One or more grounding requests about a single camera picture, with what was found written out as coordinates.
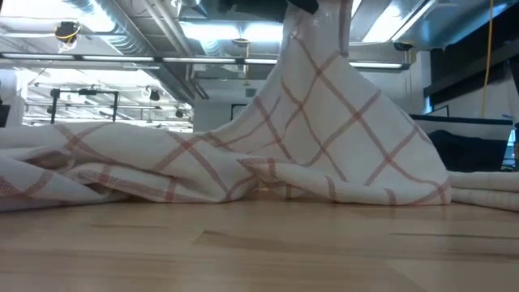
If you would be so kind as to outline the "white towel with red checks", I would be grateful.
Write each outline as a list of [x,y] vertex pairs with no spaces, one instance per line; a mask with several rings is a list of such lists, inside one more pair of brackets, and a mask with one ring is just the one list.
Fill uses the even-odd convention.
[[0,212],[127,198],[439,205],[448,171],[413,119],[348,60],[352,0],[289,6],[280,57],[231,122],[194,133],[121,122],[0,129]]

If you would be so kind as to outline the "white towel with beige stripes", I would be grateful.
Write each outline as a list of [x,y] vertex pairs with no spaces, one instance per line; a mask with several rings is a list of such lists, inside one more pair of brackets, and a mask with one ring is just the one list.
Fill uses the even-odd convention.
[[519,212],[519,172],[448,174],[454,202]]

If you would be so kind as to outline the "navy blue fabric bin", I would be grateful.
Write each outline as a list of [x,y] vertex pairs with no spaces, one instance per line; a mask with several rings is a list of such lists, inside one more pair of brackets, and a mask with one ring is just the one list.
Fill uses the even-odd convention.
[[504,162],[513,122],[506,119],[415,115],[449,171],[495,172]]

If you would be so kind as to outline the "black slanted wall beam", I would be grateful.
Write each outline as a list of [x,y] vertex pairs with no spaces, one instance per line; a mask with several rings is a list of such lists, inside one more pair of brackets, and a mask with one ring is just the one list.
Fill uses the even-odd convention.
[[[491,53],[488,83],[504,79],[504,69],[509,60],[519,59],[519,39],[494,50]],[[459,96],[482,89],[487,72],[487,58],[482,57],[469,62],[461,69],[455,69],[423,89],[425,97],[432,105],[439,105]]]

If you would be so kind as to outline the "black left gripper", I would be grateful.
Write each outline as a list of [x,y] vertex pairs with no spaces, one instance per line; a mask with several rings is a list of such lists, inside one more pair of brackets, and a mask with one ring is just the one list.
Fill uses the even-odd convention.
[[234,6],[238,11],[282,10],[286,8],[286,2],[310,14],[319,10],[317,0],[219,0],[218,10],[229,11]]

